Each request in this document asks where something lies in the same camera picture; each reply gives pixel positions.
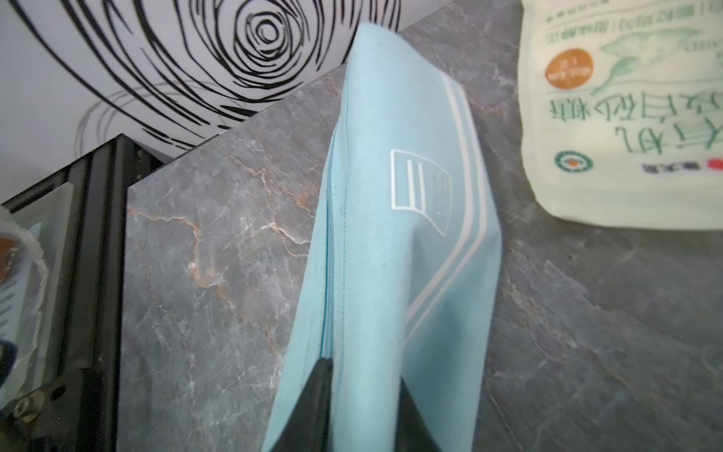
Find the green leaf illustration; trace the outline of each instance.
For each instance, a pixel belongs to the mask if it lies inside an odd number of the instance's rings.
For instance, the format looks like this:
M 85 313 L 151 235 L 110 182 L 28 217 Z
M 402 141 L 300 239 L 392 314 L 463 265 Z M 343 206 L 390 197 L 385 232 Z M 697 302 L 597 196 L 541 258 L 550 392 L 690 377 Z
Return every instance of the green leaf illustration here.
M 650 67 L 679 51 L 688 39 L 699 32 L 693 28 L 671 28 L 652 32 L 635 32 L 622 36 L 600 48 L 606 54 L 620 57 L 612 66 L 610 76 L 591 95 L 596 95 L 616 78 Z

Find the red logo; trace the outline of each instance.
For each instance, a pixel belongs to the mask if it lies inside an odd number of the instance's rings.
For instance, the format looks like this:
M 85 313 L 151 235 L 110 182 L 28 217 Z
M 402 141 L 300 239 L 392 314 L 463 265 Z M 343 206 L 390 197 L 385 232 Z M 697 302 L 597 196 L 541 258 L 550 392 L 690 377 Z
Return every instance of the red logo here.
M 708 167 L 717 171 L 723 171 L 723 158 L 709 158 Z

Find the cream colored bag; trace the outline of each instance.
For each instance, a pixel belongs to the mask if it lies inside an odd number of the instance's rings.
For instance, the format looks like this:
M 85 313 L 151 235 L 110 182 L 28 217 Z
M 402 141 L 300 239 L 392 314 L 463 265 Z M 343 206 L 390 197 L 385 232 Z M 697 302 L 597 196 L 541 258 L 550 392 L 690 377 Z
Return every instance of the cream colored bag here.
M 523 0 L 523 162 L 554 216 L 723 229 L 723 0 Z

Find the black metal frame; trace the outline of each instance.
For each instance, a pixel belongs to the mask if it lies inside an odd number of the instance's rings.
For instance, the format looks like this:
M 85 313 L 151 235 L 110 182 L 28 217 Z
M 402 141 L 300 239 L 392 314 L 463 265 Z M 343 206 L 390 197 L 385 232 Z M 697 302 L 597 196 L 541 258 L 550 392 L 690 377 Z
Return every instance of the black metal frame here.
M 85 385 L 93 388 L 97 422 L 84 418 L 97 430 L 83 430 L 95 438 L 92 451 L 115 450 L 127 188 L 161 166 L 119 135 L 4 203 L 15 212 L 65 182 L 75 187 L 77 230 L 68 238 L 74 257 L 69 283 L 59 288 L 51 337 L 59 344 L 55 376 L 83 370 L 84 379 L 94 380 Z

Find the white logo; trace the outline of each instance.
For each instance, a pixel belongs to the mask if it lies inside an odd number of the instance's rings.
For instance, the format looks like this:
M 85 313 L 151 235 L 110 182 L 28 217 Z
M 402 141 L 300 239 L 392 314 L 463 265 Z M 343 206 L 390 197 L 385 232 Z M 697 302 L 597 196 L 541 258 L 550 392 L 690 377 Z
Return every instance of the white logo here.
M 450 174 L 428 158 L 405 150 L 390 152 L 392 210 L 411 210 L 447 234 L 452 205 Z

